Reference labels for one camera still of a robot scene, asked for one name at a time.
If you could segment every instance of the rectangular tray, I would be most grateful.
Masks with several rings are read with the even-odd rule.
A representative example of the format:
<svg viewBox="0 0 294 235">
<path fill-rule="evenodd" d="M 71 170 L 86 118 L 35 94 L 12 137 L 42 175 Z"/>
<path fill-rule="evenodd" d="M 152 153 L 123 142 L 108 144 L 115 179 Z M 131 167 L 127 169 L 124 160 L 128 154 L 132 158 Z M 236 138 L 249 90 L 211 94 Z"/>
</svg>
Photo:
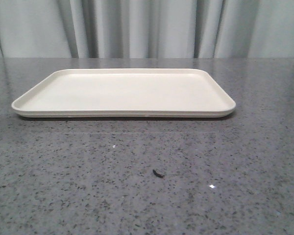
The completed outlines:
<svg viewBox="0 0 294 235">
<path fill-rule="evenodd" d="M 30 118 L 218 118 L 235 106 L 208 73 L 195 69 L 60 70 L 12 103 Z"/>
</svg>

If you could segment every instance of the granite countertop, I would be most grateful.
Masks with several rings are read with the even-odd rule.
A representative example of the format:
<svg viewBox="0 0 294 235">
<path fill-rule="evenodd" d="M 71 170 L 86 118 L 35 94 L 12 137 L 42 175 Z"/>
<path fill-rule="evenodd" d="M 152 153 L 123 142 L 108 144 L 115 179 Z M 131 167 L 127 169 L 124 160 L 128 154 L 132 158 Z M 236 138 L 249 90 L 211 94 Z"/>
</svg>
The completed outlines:
<svg viewBox="0 0 294 235">
<path fill-rule="evenodd" d="M 69 68 L 202 69 L 237 108 L 219 119 L 11 110 Z M 294 235 L 294 59 L 0 59 L 0 234 Z"/>
</svg>

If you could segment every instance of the plastic tray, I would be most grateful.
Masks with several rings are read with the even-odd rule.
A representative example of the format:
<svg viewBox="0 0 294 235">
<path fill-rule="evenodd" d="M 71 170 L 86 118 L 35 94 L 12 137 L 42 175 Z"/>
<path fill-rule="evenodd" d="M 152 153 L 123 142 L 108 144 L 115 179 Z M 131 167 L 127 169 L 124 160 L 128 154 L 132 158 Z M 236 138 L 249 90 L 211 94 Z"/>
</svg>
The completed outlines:
<svg viewBox="0 0 294 235">
<path fill-rule="evenodd" d="M 218 118 L 235 106 L 208 73 L 194 69 L 60 70 L 12 103 L 30 118 Z"/>
</svg>

